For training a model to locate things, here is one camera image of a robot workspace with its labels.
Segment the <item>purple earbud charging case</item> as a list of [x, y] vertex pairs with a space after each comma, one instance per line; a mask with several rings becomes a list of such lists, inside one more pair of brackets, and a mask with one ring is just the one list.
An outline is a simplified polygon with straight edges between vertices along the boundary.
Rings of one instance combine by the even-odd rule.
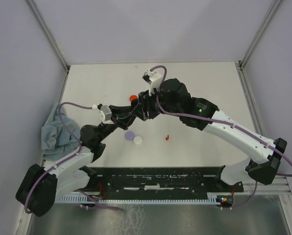
[[126, 139], [126, 140], [128, 140], [128, 141], [132, 141], [132, 140], [134, 140], [134, 138], [135, 138], [135, 133], [134, 133], [134, 132], [132, 132], [132, 131], [127, 131], [127, 132], [125, 133], [125, 139]]

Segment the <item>white earbud charging case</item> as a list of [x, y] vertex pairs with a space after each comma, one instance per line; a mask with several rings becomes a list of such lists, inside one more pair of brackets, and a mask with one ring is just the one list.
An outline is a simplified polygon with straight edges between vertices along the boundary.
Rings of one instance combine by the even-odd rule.
[[140, 136], [135, 136], [134, 139], [133, 139], [133, 143], [134, 143], [135, 145], [140, 145], [140, 144], [143, 143], [143, 138], [140, 137]]

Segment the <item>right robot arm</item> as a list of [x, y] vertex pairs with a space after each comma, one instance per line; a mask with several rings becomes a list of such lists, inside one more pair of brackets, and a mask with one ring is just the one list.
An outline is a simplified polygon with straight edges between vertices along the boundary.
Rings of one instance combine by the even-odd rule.
[[281, 155], [287, 146], [285, 140], [272, 140], [244, 129], [217, 105], [192, 97], [178, 79], [164, 81], [152, 93], [139, 93], [135, 102], [142, 120], [154, 119], [159, 114], [179, 117], [188, 127], [215, 135], [247, 155], [247, 159], [219, 169], [214, 179], [217, 190], [226, 191], [235, 183], [248, 179], [270, 185], [277, 175]]

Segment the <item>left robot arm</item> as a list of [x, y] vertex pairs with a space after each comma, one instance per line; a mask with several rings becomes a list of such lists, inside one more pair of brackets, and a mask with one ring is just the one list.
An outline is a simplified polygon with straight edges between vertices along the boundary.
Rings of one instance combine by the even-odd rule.
[[126, 130], [136, 118], [135, 105], [92, 106], [99, 111], [99, 125], [84, 125], [76, 138], [78, 148], [50, 166], [32, 165], [26, 172], [15, 198], [24, 206], [27, 214], [43, 216], [54, 202], [63, 196], [85, 188], [97, 187], [97, 173], [88, 164], [97, 160], [106, 145], [102, 141], [116, 129]]

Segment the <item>orange earbud charging case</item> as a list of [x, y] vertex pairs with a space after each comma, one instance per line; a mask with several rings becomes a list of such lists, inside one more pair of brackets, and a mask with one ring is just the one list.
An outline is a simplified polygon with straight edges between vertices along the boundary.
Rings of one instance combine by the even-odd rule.
[[130, 101], [133, 101], [135, 99], [138, 99], [138, 97], [136, 95], [131, 95], [130, 98], [129, 98]]

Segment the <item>light blue cloth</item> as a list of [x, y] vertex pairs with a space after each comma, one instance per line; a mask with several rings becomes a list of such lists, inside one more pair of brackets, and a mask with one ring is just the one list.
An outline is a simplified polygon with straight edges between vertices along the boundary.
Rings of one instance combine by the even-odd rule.
[[80, 127], [68, 118], [64, 108], [61, 108], [61, 118], [58, 113], [60, 104], [55, 103], [51, 113], [41, 128], [41, 150], [45, 161], [55, 162], [77, 150], [76, 138], [80, 137]]

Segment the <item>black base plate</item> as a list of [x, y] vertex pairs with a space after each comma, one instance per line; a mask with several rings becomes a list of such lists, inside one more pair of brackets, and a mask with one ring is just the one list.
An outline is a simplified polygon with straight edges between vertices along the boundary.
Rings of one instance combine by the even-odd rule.
[[84, 192], [101, 192], [104, 199], [207, 199], [243, 192], [238, 180], [233, 186], [219, 183], [218, 167], [93, 167], [97, 176]]

